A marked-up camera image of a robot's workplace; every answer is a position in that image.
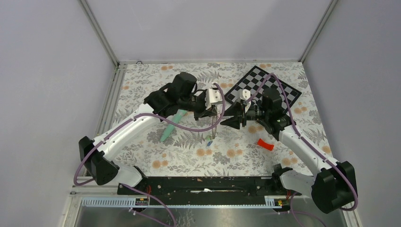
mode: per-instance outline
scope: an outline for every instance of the green object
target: green object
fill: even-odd
[[[186,110],[178,110],[177,113],[176,113],[176,114],[174,115],[174,117],[173,117],[173,122],[174,122],[174,123],[180,122],[181,118],[184,117],[184,115],[185,115],[186,113],[187,113]],[[175,127],[175,126],[172,125],[172,124],[169,124],[169,125],[166,127],[166,129],[165,129],[164,132],[163,132],[162,137],[160,138],[160,142],[163,142],[164,140],[167,139],[167,137],[168,137],[168,136],[171,134],[171,132],[173,131],[174,127]]]

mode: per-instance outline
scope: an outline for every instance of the checkered board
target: checkered board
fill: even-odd
[[[236,96],[238,95],[238,90],[240,89],[247,89],[251,91],[251,94],[256,92],[256,89],[262,84],[262,81],[265,76],[267,76],[269,73],[262,70],[261,68],[254,66],[247,74],[242,77],[238,83],[236,83],[232,89],[230,89],[226,95],[224,96],[226,100],[229,103],[234,103],[236,100]],[[298,91],[297,89],[293,88],[292,86],[288,85],[287,83],[283,82],[280,80],[284,91],[286,92],[287,99],[289,102],[289,105],[292,106],[295,101],[301,96],[301,92]],[[273,78],[270,77],[266,83],[263,85],[262,89],[259,91],[259,93],[255,96],[253,99],[254,102],[260,100],[262,98],[262,92],[264,89],[272,87],[277,89],[280,92],[281,99],[283,100],[282,106],[285,109],[284,112],[287,112],[287,104],[284,102],[284,96],[281,92],[281,89],[279,87],[279,84],[277,81]]]

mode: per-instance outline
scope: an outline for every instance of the table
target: table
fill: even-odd
[[[181,71],[194,75],[199,89],[208,88],[215,81],[227,92],[254,65],[275,73],[302,92],[291,108],[294,120],[315,144],[331,155],[305,70],[299,62],[130,64],[125,72],[113,126],[130,115],[150,92],[171,82]],[[211,118],[196,122],[193,114],[188,112],[180,124],[201,129],[211,125]],[[175,129],[161,143],[160,137],[166,126],[165,122],[161,123],[133,139],[115,161],[138,166],[147,176],[269,176],[273,166],[279,163],[311,175],[293,151],[275,141],[258,123],[247,122],[241,130],[219,125],[217,137],[208,148],[205,138],[210,132]],[[259,147],[257,141],[260,138],[274,144],[274,150]]]

